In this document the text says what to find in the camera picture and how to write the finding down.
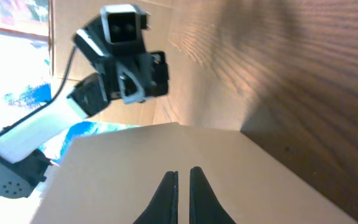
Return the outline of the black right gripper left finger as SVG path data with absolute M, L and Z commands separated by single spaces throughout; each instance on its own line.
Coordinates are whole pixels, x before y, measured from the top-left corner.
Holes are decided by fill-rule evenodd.
M 134 224 L 178 223 L 178 172 L 168 171 Z

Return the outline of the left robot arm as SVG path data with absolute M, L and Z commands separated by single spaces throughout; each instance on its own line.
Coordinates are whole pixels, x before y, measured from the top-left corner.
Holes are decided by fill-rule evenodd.
M 142 28 L 113 26 L 106 40 L 100 23 L 76 31 L 68 63 L 80 50 L 95 72 L 68 93 L 59 89 L 45 105 L 0 132 L 0 197 L 27 198 L 47 180 L 52 165 L 40 146 L 63 130 L 104 111 L 112 101 L 143 103 L 168 93 L 165 52 L 148 52 Z

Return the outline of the cardboard box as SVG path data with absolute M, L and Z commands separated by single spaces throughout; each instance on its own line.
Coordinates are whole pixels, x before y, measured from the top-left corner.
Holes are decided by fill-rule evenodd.
M 176 171 L 178 221 L 188 223 L 195 166 L 236 223 L 353 222 L 240 132 L 176 123 L 76 139 L 33 222 L 132 223 Z

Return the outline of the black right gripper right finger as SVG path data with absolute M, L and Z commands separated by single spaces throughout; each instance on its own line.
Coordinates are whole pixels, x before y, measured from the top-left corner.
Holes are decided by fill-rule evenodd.
M 190 170 L 191 224 L 236 224 L 219 203 L 201 167 Z

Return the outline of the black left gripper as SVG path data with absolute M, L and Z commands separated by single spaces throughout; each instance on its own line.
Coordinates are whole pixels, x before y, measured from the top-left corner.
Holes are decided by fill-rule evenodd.
M 168 93 L 168 64 L 165 52 L 115 56 L 98 50 L 98 97 L 141 103 Z

